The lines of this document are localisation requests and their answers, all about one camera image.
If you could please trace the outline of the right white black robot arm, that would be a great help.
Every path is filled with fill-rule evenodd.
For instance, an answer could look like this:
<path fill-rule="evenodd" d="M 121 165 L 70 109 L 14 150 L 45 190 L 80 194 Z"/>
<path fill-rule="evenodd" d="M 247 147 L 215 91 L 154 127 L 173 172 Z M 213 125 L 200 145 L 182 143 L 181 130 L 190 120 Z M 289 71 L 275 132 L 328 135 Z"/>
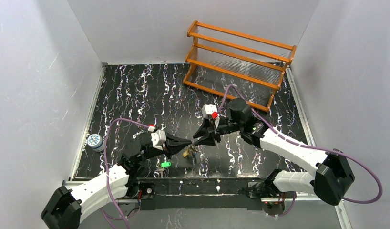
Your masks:
<path fill-rule="evenodd" d="M 275 169 L 261 183 L 245 188 L 251 195 L 274 197 L 286 192 L 313 194 L 327 204 L 336 206 L 355 180 L 346 158 L 338 152 L 312 149 L 303 142 L 281 134 L 253 115 L 253 110 L 241 98 L 229 102 L 230 116 L 218 114 L 217 106 L 202 107 L 203 123 L 193 135 L 194 145 L 215 146 L 221 137 L 239 132 L 247 143 L 276 153 L 296 163 L 303 172 Z"/>

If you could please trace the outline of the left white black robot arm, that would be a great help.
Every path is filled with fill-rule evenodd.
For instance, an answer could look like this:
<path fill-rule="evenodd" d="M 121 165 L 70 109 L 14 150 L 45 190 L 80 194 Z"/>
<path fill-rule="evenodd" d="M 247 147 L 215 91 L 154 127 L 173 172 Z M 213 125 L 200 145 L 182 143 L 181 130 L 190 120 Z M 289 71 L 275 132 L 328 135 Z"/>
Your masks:
<path fill-rule="evenodd" d="M 90 214 L 130 195 L 138 185 L 137 177 L 152 157 L 171 157 L 191 145 L 192 141 L 165 131 L 144 134 L 125 145 L 120 160 L 108 172 L 80 185 L 56 189 L 41 213 L 50 229 L 76 229 Z"/>

